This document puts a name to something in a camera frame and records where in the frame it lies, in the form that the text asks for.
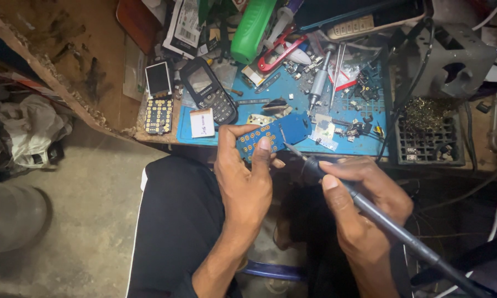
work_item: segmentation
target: green plastic bottle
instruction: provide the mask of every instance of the green plastic bottle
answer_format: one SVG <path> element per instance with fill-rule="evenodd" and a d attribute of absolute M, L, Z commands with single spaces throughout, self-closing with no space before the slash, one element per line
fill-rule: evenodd
<path fill-rule="evenodd" d="M 251 64 L 258 53 L 265 28 L 269 24 L 277 0 L 250 0 L 237 26 L 230 54 L 243 64 Z"/>

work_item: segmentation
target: circuit board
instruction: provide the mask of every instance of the circuit board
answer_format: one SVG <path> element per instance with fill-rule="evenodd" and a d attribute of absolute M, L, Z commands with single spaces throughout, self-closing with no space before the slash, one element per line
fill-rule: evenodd
<path fill-rule="evenodd" d="M 171 131 L 173 99 L 155 99 L 147 103 L 145 129 L 148 134 L 164 134 Z"/>
<path fill-rule="evenodd" d="M 307 117 L 307 112 L 291 113 L 241 136 L 236 141 L 236 147 L 241 158 L 250 163 L 256 144 L 262 137 L 271 139 L 271 152 L 274 153 L 285 148 L 284 142 L 294 145 L 307 139 L 311 130 L 311 121 Z"/>

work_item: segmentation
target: white cable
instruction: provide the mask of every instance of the white cable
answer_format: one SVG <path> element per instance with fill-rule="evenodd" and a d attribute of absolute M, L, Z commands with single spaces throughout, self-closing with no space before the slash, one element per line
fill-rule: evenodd
<path fill-rule="evenodd" d="M 490 15 L 482 23 L 473 27 L 473 31 L 479 30 L 482 26 L 487 24 L 493 17 L 495 17 L 496 14 L 497 14 L 497 7 L 495 7 L 495 9 L 490 13 Z"/>
<path fill-rule="evenodd" d="M 492 241 L 493 238 L 495 238 L 495 234 L 497 233 L 497 209 L 495 210 L 495 218 L 493 219 L 493 226 L 491 228 L 490 235 L 488 236 L 488 242 Z M 466 273 L 466 277 L 470 277 L 471 274 L 473 274 L 473 271 Z M 451 294 L 453 291 L 455 291 L 458 287 L 457 286 L 452 286 L 449 289 L 441 292 L 438 296 L 435 298 L 442 298 L 446 295 Z"/>

